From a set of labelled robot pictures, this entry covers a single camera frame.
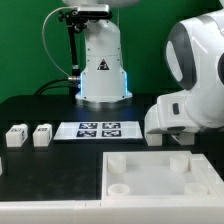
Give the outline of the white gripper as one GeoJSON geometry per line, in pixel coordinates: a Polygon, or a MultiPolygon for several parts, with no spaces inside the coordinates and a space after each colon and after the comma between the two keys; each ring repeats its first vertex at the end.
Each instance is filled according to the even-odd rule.
{"type": "Polygon", "coordinates": [[[186,91],[161,95],[145,115],[144,134],[197,133],[224,128],[224,115],[221,120],[203,117],[193,118],[187,111],[186,91]]]}

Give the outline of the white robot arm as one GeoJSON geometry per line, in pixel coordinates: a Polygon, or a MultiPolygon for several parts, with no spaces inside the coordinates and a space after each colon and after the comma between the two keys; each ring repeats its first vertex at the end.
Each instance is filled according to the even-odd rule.
{"type": "MultiPolygon", "coordinates": [[[[81,105],[102,108],[129,100],[120,59],[119,28],[106,20],[111,8],[140,0],[62,0],[73,19],[85,20],[86,68],[81,73],[81,105]]],[[[182,87],[161,95],[145,116],[144,133],[196,133],[224,127],[223,8],[175,24],[165,48],[172,76],[182,87]]]]}

